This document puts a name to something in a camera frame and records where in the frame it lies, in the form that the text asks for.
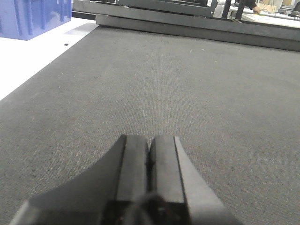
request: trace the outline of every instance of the metal frame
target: metal frame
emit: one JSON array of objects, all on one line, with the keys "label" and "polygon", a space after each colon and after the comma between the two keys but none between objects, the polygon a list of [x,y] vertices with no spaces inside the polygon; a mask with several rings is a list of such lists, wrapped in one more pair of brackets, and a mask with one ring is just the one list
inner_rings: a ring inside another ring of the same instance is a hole
[{"label": "metal frame", "polygon": [[300,51],[300,29],[297,28],[90,3],[89,0],[74,0],[74,10],[96,14],[96,23],[105,26]]},{"label": "metal frame", "polygon": [[149,193],[164,199],[176,224],[242,225],[199,175],[179,137],[156,136],[149,150],[144,136],[132,135],[120,136],[73,180],[26,201],[10,225],[120,224],[130,205]]},{"label": "metal frame", "polygon": [[147,8],[172,13],[199,15],[206,17],[213,16],[215,8],[218,4],[217,0],[212,0],[210,7],[199,6],[196,4],[190,4],[187,2],[175,0],[116,0],[116,3],[122,6]]},{"label": "metal frame", "polygon": [[125,28],[130,30],[141,30],[147,32],[154,32],[160,34],[177,35],[191,38],[204,38],[216,41],[226,41],[237,44],[256,45],[261,47],[277,48],[300,52],[299,37],[294,39],[282,39],[280,37],[268,37],[261,35],[253,35],[247,33],[233,33],[224,30],[209,30],[203,28],[178,26],[172,24],[164,24],[157,22],[149,22],[142,20],[133,20],[127,18],[120,18],[106,15],[96,15],[96,23],[109,27]]}]

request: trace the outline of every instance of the gray felt surface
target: gray felt surface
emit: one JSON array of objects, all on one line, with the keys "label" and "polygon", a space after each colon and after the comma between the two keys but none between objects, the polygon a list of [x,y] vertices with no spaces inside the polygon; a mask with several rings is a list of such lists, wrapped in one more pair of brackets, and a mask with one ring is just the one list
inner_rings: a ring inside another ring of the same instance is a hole
[{"label": "gray felt surface", "polygon": [[0,101],[0,224],[121,134],[180,135],[247,225],[300,224],[300,55],[98,28]]}]

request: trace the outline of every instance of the metal bar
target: metal bar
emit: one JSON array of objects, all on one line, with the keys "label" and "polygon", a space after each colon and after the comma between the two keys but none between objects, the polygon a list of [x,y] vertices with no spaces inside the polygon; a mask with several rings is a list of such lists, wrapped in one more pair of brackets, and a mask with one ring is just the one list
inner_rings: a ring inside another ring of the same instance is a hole
[{"label": "metal bar", "polygon": [[203,28],[178,26],[172,24],[133,20],[106,15],[96,15],[96,23],[105,26],[125,28],[131,30],[141,30],[147,32],[178,35],[192,38],[204,38],[216,41],[226,41],[237,44],[256,45],[262,47],[270,47],[300,52],[299,40],[275,38],[268,36],[263,37],[255,35],[255,33],[253,35],[245,33],[232,33],[222,30],[209,30]]},{"label": "metal bar", "polygon": [[116,201],[134,202],[146,194],[147,159],[146,138],[127,135]]},{"label": "metal bar", "polygon": [[212,16],[213,12],[209,7],[195,5],[185,5],[177,2],[167,2],[158,0],[117,0],[116,3],[122,6],[137,8],[147,8],[173,13],[182,13],[189,15]]},{"label": "metal bar", "polygon": [[184,203],[180,172],[172,136],[156,136],[151,144],[152,191],[169,203]]},{"label": "metal bar", "polygon": [[289,30],[277,27],[265,27],[261,25],[237,24],[230,20],[215,18],[201,18],[188,15],[177,15],[164,12],[155,12],[137,8],[125,8],[116,5],[87,3],[74,1],[74,8],[77,11],[90,12],[95,14],[111,15],[128,19],[145,20],[149,22],[167,23],[173,25],[201,28],[208,30],[224,31],[227,33],[241,33],[255,36],[282,38],[300,41],[300,29]]},{"label": "metal bar", "polygon": [[179,137],[174,138],[187,208],[193,225],[242,225],[218,199],[195,169]]}]

